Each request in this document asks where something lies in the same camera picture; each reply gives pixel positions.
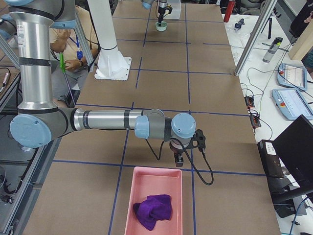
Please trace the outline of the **pale green plastic bowl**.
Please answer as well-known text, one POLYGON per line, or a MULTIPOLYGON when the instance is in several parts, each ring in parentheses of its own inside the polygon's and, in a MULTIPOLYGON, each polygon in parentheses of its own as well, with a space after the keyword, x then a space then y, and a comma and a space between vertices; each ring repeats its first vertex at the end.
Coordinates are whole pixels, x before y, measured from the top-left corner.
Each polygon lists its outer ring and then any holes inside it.
POLYGON ((162 21, 161 23, 156 22, 155 23, 156 30, 159 32, 163 32, 167 29, 167 22, 162 21))

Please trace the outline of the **purple cloth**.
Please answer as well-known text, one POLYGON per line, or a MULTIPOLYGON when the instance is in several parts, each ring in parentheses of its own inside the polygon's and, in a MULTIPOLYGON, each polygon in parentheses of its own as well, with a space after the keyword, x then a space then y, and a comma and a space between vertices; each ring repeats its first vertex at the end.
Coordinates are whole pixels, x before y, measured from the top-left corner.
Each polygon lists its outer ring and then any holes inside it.
POLYGON ((152 231, 158 220, 170 220, 172 197, 168 194, 149 195, 141 203, 133 204, 133 211, 139 223, 152 231))

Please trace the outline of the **translucent white plastic bin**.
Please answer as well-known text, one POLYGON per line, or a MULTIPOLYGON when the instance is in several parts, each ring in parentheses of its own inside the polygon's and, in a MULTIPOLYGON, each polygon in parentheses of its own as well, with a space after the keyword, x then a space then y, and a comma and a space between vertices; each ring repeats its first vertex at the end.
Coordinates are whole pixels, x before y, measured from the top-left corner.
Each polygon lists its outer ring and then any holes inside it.
POLYGON ((181 0, 168 0, 167 3, 172 7, 171 14, 165 16, 165 19, 179 20, 181 14, 181 0))

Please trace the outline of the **pink plastic bin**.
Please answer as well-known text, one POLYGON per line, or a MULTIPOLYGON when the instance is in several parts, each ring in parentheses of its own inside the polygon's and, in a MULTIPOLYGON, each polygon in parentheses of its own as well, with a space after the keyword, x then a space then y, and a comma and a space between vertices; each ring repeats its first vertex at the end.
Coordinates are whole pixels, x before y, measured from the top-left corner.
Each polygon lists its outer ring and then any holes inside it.
POLYGON ((125 226, 126 235, 181 235, 182 219, 182 171, 179 169, 135 167, 125 226), (171 196, 172 215, 170 220, 157 221, 152 231, 139 223, 133 204, 142 202, 149 195, 171 196))

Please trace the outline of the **red bottle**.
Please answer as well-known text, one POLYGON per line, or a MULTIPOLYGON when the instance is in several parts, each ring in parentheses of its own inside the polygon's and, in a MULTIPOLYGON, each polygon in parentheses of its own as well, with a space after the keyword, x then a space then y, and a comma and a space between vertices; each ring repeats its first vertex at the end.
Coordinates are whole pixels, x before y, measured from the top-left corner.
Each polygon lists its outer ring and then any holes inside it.
POLYGON ((228 5, 226 7, 226 12, 224 14, 224 22, 227 23, 229 21, 230 15, 232 14, 233 7, 234 7, 235 1, 229 0, 228 5))

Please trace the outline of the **seated person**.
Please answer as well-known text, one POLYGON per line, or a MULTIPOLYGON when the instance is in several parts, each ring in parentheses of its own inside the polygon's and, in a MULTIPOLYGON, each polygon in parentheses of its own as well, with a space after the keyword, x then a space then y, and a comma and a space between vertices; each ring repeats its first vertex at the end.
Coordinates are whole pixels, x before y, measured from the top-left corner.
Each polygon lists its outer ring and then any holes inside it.
MULTIPOLYGON (((89 48, 93 57, 97 56, 98 41, 91 23, 89 12, 80 6, 75 6, 76 13, 82 25, 84 34, 88 39, 89 48)), ((52 62, 52 88, 53 100, 60 107, 66 107, 65 99, 69 88, 78 85, 82 89, 88 75, 85 68, 87 59, 81 48, 81 41, 73 29, 50 29, 50 47, 55 53, 62 53, 66 64, 66 77, 64 77, 59 62, 52 62)))

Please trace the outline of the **green plastic toy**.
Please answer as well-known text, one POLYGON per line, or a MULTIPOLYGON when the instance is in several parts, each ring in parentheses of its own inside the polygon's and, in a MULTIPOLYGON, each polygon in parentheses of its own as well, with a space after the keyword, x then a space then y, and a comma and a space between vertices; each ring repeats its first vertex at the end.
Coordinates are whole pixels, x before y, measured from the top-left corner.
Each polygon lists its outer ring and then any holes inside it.
POLYGON ((59 61, 60 61, 59 67, 60 67, 62 73, 66 73, 66 64, 65 64, 64 55, 62 52, 59 53, 59 61))

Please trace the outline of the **black monitor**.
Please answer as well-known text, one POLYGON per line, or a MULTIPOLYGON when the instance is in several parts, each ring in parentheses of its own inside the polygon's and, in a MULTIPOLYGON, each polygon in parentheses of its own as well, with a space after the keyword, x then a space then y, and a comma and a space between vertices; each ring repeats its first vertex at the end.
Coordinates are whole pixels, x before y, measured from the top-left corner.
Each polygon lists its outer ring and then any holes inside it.
POLYGON ((313 184, 313 125, 304 115, 294 120, 274 141, 276 155, 300 185, 313 184))

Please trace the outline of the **clear water bottle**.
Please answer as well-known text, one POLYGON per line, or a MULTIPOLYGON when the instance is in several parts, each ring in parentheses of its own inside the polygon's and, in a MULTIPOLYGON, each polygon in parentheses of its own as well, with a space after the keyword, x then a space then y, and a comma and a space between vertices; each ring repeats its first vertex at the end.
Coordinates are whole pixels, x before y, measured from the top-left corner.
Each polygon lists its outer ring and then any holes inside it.
POLYGON ((283 38, 282 37, 276 37, 274 41, 271 43, 269 49, 267 50, 266 54, 264 55, 262 61, 265 63, 269 63, 271 59, 273 58, 276 51, 279 49, 283 38))

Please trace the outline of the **teach pendant near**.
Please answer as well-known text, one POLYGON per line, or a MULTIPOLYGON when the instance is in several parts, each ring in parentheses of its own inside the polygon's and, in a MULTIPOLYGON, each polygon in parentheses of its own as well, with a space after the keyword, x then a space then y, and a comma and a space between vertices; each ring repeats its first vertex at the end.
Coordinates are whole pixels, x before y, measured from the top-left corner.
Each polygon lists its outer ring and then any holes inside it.
POLYGON ((296 120, 300 115, 313 119, 313 110, 296 88, 273 89, 272 97, 276 106, 287 120, 296 120))

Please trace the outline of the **teach pendant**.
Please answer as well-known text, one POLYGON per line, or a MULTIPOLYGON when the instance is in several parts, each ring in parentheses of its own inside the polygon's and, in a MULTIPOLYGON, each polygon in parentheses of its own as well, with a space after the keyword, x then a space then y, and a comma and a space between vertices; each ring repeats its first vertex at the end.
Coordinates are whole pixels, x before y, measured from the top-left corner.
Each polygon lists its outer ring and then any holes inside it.
POLYGON ((307 71, 304 66, 282 63, 278 68, 277 82, 280 86, 306 91, 307 81, 307 71))
POLYGON ((272 97, 276 106, 287 120, 296 120, 300 115, 313 119, 313 110, 296 88, 273 89, 272 97))

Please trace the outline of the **teach pendant far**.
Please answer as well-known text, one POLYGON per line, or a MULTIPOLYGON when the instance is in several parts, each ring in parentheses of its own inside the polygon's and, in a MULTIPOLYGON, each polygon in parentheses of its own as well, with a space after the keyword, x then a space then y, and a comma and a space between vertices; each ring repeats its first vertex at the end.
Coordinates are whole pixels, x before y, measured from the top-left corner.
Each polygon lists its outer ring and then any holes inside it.
POLYGON ((277 82, 280 86, 306 91, 307 81, 307 71, 304 66, 282 63, 278 68, 277 82))

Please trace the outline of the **white pedestal mount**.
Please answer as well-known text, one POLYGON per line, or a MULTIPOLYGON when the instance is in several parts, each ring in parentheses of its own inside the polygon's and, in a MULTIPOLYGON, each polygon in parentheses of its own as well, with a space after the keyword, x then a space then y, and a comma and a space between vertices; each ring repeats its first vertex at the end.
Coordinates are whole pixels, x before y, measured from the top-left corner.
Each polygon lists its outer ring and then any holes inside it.
POLYGON ((95 78, 126 81, 132 59, 118 49, 109 1, 89 0, 88 5, 101 48, 95 78))

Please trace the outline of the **aluminium frame post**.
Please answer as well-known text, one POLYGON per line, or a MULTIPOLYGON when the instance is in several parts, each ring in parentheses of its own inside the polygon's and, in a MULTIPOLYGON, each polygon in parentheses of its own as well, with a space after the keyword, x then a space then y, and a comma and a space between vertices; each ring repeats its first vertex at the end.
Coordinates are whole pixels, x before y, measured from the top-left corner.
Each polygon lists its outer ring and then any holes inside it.
POLYGON ((236 69, 234 71, 235 76, 239 76, 242 72, 245 63, 248 60, 248 57, 250 56, 252 49, 254 47, 254 44, 257 41, 257 38, 259 34, 261 33, 262 28, 265 26, 274 6, 276 5, 277 0, 267 0, 264 8, 262 9, 260 16, 258 17, 256 24, 250 34, 250 37, 248 39, 247 45, 244 48, 244 51, 239 59, 239 62, 237 63, 236 69))

